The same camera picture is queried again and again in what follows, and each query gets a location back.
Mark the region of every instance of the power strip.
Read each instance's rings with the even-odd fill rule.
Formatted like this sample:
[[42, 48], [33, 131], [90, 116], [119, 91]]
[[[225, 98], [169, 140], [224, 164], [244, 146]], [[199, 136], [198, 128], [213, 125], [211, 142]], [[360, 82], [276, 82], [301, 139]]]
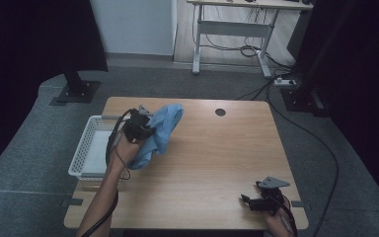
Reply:
[[282, 78], [278, 77], [273, 81], [273, 85], [276, 87], [295, 87], [297, 83], [294, 80], [282, 80]]

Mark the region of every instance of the white basket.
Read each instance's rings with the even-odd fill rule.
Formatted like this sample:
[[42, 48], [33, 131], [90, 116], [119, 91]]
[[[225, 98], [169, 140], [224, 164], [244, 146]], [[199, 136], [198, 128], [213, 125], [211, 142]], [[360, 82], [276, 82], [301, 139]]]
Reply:
[[70, 164], [69, 175], [86, 181], [103, 179], [107, 169], [107, 143], [115, 126], [113, 119], [118, 118], [92, 116], [88, 119]]

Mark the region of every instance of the black curtain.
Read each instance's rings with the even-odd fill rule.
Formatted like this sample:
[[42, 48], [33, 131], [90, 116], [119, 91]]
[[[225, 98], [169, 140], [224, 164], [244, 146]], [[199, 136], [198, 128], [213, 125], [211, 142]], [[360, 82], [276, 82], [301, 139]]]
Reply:
[[0, 154], [38, 86], [66, 70], [108, 71], [89, 0], [0, 0]]
[[[317, 20], [325, 15], [323, 8], [314, 10], [310, 20], [314, 27], [307, 30], [309, 44], [302, 48], [302, 55], [319, 48], [313, 39], [322, 35]], [[321, 60], [310, 63], [316, 70], [309, 73], [309, 88], [304, 91], [325, 91], [329, 115], [379, 185], [379, 4], [356, 1]]]

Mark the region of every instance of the table top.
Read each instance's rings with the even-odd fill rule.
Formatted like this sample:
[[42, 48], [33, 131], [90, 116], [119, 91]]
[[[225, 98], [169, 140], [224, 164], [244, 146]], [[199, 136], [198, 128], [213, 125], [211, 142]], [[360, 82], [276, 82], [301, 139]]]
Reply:
[[[120, 181], [113, 228], [266, 229], [263, 215], [250, 211], [240, 196], [260, 198], [255, 181], [267, 176], [290, 183], [281, 191], [301, 200], [265, 102], [114, 97], [104, 115], [119, 116], [140, 104], [155, 112], [172, 103], [181, 103], [185, 113], [168, 150]], [[73, 198], [83, 203], [69, 206], [67, 227], [79, 226], [97, 188], [78, 182]], [[307, 228], [304, 208], [292, 212], [298, 229]]]
[[195, 5], [214, 5], [228, 7], [262, 7], [274, 9], [291, 9], [291, 10], [312, 10], [313, 4], [305, 5], [301, 2], [291, 2], [285, 0], [257, 0], [256, 2], [247, 2], [245, 0], [187, 0], [188, 3]]

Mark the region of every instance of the wire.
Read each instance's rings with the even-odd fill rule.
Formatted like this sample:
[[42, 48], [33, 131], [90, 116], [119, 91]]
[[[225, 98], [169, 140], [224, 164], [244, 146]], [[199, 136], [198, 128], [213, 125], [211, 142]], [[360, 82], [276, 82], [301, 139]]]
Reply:
[[248, 22], [249, 19], [251, 18], [252, 14], [254, 13], [254, 9], [251, 8], [251, 11], [248, 13], [248, 15], [246, 16], [245, 18], [245, 21], [243, 21], [244, 23]]
[[252, 91], [252, 92], [250, 92], [250, 93], [247, 93], [247, 94], [245, 94], [245, 95], [243, 95], [243, 96], [240, 96], [240, 97], [238, 97], [238, 98], [236, 98], [235, 99], [235, 101], [237, 101], [237, 100], [240, 100], [240, 99], [242, 99], [242, 98], [244, 98], [244, 97], [246, 97], [246, 96], [249, 96], [249, 95], [251, 95], [251, 94], [254, 94], [255, 92], [257, 92], [257, 91], [259, 91], [252, 99], [251, 99], [251, 101], [252, 100], [254, 100], [260, 93], [261, 93], [261, 91], [270, 83], [271, 81], [268, 81], [268, 82], [266, 82], [266, 84], [265, 85], [263, 85], [263, 86], [261, 86], [260, 88], [258, 88], [258, 89], [255, 89], [254, 91]]
[[272, 70], [272, 73], [273, 73], [274, 76], [278, 76], [278, 73], [276, 73], [276, 71], [281, 71], [281, 72], [285, 72], [285, 73], [291, 72], [291, 70], [288, 69], [288, 68], [275, 68], [275, 69]]
[[[256, 16], [255, 16], [255, 19], [254, 19], [254, 23], [257, 23], [257, 22], [258, 22], [258, 16], [259, 16], [259, 13], [260, 13], [260, 11], [261, 11], [261, 8], [260, 8], [260, 5], [259, 5], [258, 2], [257, 2], [257, 4], [258, 4], [258, 9], [255, 9], [255, 10], [254, 10], [254, 9], [251, 9], [250, 13], [248, 14], [247, 18], [245, 19], [245, 22], [246, 22], [246, 21], [250, 22], [250, 19], [251, 19], [252, 15], [254, 14], [254, 12], [256, 13]], [[220, 20], [222, 20], [221, 17], [220, 17], [220, 13], [219, 13], [217, 7], [216, 7], [215, 9], [216, 9], [216, 11], [217, 11], [218, 18], [219, 18]], [[204, 8], [202, 9], [202, 13], [201, 13], [201, 14], [202, 14], [202, 19], [204, 19]], [[264, 19], [263, 19], [263, 24], [265, 23], [265, 20], [266, 20], [266, 14], [267, 14], [267, 9], [265, 9], [265, 15], [264, 15]], [[196, 43], [195, 43], [195, 38], [194, 38], [194, 22], [195, 22], [195, 5], [193, 5], [193, 10], [192, 10], [192, 28], [191, 28], [191, 30], [192, 30], [192, 34], [191, 34], [191, 36], [192, 36], [192, 41], [193, 41], [193, 43], [196, 44]], [[205, 35], [205, 36], [206, 36], [208, 42], [209, 42], [211, 45], [208, 45], [208, 44], [201, 44], [200, 47], [211, 47], [211, 48], [214, 48], [214, 49], [219, 49], [219, 50], [224, 50], [224, 51], [236, 51], [236, 50], [239, 50], [239, 51], [242, 53], [242, 55], [244, 55], [244, 56], [246, 56], [246, 57], [255, 57], [255, 56], [258, 56], [258, 54], [259, 54], [260, 51], [262, 50], [262, 46], [263, 46], [263, 42], [264, 42], [264, 39], [261, 38], [261, 47], [256, 47], [256, 46], [253, 46], [252, 43], [247, 43], [248, 38], [245, 38], [245, 39], [244, 39], [244, 43], [245, 43], [245, 45], [240, 46], [240, 47], [227, 47], [227, 46], [217, 45], [217, 44], [215, 44], [215, 43], [210, 39], [209, 35]], [[248, 54], [248, 53], [245, 52], [246, 50], [251, 50], [253, 53], [252, 53], [252, 54]], [[279, 67], [281, 67], [281, 68], [277, 68], [276, 70], [281, 70], [281, 71], [282, 71], [282, 70], [285, 70], [285, 71], [291, 71], [291, 69], [293, 69], [294, 66], [296, 65], [296, 64], [294, 64], [294, 65], [291, 65], [291, 66], [290, 66], [290, 65], [284, 65], [284, 64], [282, 64], [282, 63], [279, 63], [279, 62], [277, 62], [275, 59], [273, 59], [273, 58], [270, 56], [270, 54], [267, 53], [267, 52], [265, 53], [265, 56], [268, 58], [268, 60], [269, 60], [270, 62], [274, 63], [275, 65], [277, 65], [277, 66], [279, 66]]]
[[127, 171], [128, 173], [128, 177], [127, 178], [123, 178], [123, 177], [119, 177], [121, 180], [129, 180], [131, 178], [131, 174], [130, 174], [130, 170], [128, 169], [127, 167], [127, 164], [125, 164], [125, 162], [122, 160], [121, 156], [118, 154], [118, 151], [116, 150], [116, 146], [113, 147], [113, 150], [115, 151], [115, 155], [118, 157], [118, 159], [121, 161], [122, 165], [125, 167], [125, 170]]
[[107, 211], [107, 213], [97, 223], [95, 223], [91, 228], [89, 228], [88, 231], [82, 235], [82, 237], [91, 236], [92, 233], [94, 233], [98, 228], [100, 228], [100, 226], [104, 222], [106, 222], [107, 219], [113, 214], [117, 204], [118, 204], [118, 191], [115, 192], [115, 198], [114, 198], [113, 204], [110, 207], [110, 209]]
[[288, 203], [288, 209], [289, 210], [291, 210], [291, 202], [290, 202], [290, 200], [288, 199], [288, 197], [286, 197], [286, 196], [283, 196], [284, 197], [284, 199], [287, 201], [287, 203]]
[[272, 78], [272, 80], [269, 80], [258, 92], [257, 94], [251, 99], [251, 101], [253, 101], [254, 99], [257, 98], [257, 96], [267, 87], [269, 87], [269, 85], [272, 83], [274, 78]]
[[328, 200], [327, 200], [327, 203], [325, 205], [325, 208], [323, 210], [323, 213], [322, 213], [322, 216], [318, 222], [318, 225], [316, 227], [316, 230], [313, 234], [313, 236], [316, 236], [320, 230], [320, 227], [322, 226], [322, 223], [324, 221], [324, 218], [326, 216], [326, 213], [328, 211], [328, 208], [329, 208], [329, 204], [331, 203], [331, 199], [332, 199], [332, 196], [334, 195], [334, 192], [335, 192], [335, 189], [337, 187], [337, 183], [338, 183], [338, 177], [339, 177], [339, 174], [340, 174], [340, 165], [339, 165], [339, 162], [338, 162], [338, 159], [337, 159], [337, 156], [335, 155], [335, 153], [332, 151], [332, 149], [325, 143], [325, 141], [322, 140], [322, 138], [320, 138], [319, 136], [317, 136], [316, 134], [314, 134], [313, 132], [311, 132], [310, 130], [308, 130], [307, 128], [295, 123], [294, 121], [292, 121], [291, 119], [287, 118], [286, 116], [284, 116], [279, 110], [276, 109], [276, 107], [273, 105], [273, 103], [271, 102], [271, 100], [269, 99], [269, 86], [266, 88], [266, 100], [267, 102], [269, 103], [269, 105], [272, 107], [273, 110], [275, 110], [283, 119], [289, 121], [290, 123], [292, 123], [293, 125], [297, 126], [298, 128], [306, 131], [307, 133], [309, 133], [310, 135], [312, 135], [315, 139], [317, 139], [322, 145], [325, 146], [325, 148], [331, 153], [331, 156], [333, 157], [334, 161], [335, 161], [335, 168], [336, 168], [336, 173], [335, 173], [335, 179], [334, 179], [334, 183], [332, 185], [332, 188], [331, 188], [331, 192], [328, 196]]
[[288, 215], [288, 220], [290, 221], [290, 225], [291, 225], [291, 230], [293, 231], [293, 234], [294, 234], [294, 237], [297, 237], [298, 236], [298, 233], [297, 233], [297, 226], [295, 224], [295, 219], [294, 219], [294, 215], [293, 213], [291, 213], [291, 210], [287, 208], [287, 206], [284, 205], [284, 203], [281, 203], [279, 202], [276, 198], [274, 198], [273, 196], [266, 196], [267, 198], [270, 198], [271, 200], [273, 200], [273, 202], [277, 203], [279, 205], [279, 207], [281, 207], [285, 213], [287, 213]]
[[215, 7], [215, 9], [217, 11], [217, 17], [218, 17], [218, 19], [220, 19], [220, 21], [224, 22], [223, 19], [221, 19], [221, 17], [220, 17], [220, 12], [218, 11], [217, 6], [214, 6], [214, 7]]

